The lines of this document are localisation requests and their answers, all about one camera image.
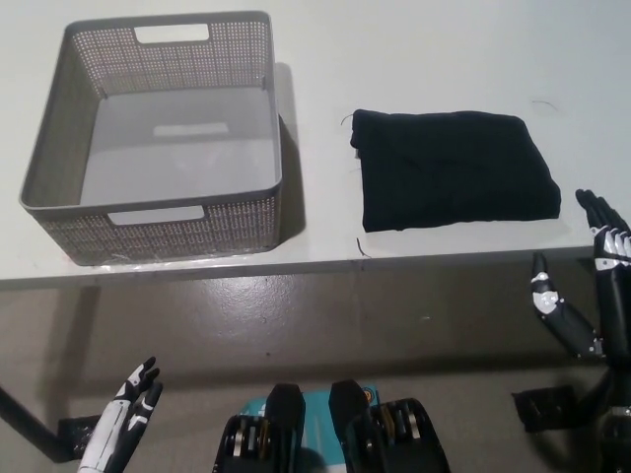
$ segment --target perforated basket wall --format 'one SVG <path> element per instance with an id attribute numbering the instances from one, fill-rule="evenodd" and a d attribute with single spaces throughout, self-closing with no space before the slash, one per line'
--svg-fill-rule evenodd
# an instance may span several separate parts
<path id="1" fill-rule="evenodd" d="M 207 40 L 144 47 L 134 29 L 206 24 Z M 161 208 L 142 203 L 81 206 L 99 102 L 112 95 L 217 87 L 262 87 L 275 110 L 269 17 L 260 12 L 127 18 L 66 30 L 22 203 L 81 265 L 149 262 L 256 252 L 279 241 L 280 185 L 265 191 L 179 199 L 200 205 L 196 221 L 116 226 L 112 212 Z"/>

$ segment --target black fabric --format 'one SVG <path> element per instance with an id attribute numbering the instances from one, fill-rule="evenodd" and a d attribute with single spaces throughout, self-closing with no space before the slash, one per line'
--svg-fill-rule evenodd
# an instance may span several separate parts
<path id="1" fill-rule="evenodd" d="M 559 217 L 561 193 L 517 117 L 357 110 L 366 232 Z"/>

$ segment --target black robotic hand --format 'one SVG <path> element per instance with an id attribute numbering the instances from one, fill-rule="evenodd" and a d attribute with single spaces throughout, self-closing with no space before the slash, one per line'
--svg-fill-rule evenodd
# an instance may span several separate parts
<path id="1" fill-rule="evenodd" d="M 596 295 L 600 336 L 587 320 L 556 291 L 545 257 L 536 253 L 532 264 L 532 301 L 553 335 L 578 358 L 606 357 L 611 366 L 631 362 L 626 294 L 631 290 L 631 231 L 602 197 L 578 190 L 576 197 L 587 213 L 594 235 Z"/>

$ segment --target black metal bracket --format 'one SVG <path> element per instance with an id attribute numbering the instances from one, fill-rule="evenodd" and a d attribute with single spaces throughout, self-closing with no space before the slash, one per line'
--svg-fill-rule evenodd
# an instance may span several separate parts
<path id="1" fill-rule="evenodd" d="M 54 433 L 0 387 L 0 419 L 55 463 L 83 456 L 100 417 L 62 419 Z"/>
<path id="2" fill-rule="evenodd" d="M 532 389 L 513 394 L 513 399 L 530 434 L 577 427 L 575 413 L 579 403 L 572 386 Z"/>

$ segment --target basket handle cutout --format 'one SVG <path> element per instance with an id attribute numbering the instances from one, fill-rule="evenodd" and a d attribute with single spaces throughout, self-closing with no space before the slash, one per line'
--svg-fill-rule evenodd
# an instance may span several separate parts
<path id="1" fill-rule="evenodd" d="M 136 27 L 134 33 L 136 40 L 141 44 L 207 41 L 210 38 L 206 24 Z"/>
<path id="2" fill-rule="evenodd" d="M 203 207 L 195 205 L 192 207 L 174 207 L 171 209 L 112 212 L 107 214 L 107 216 L 114 225 L 123 226 L 202 220 L 205 214 Z"/>

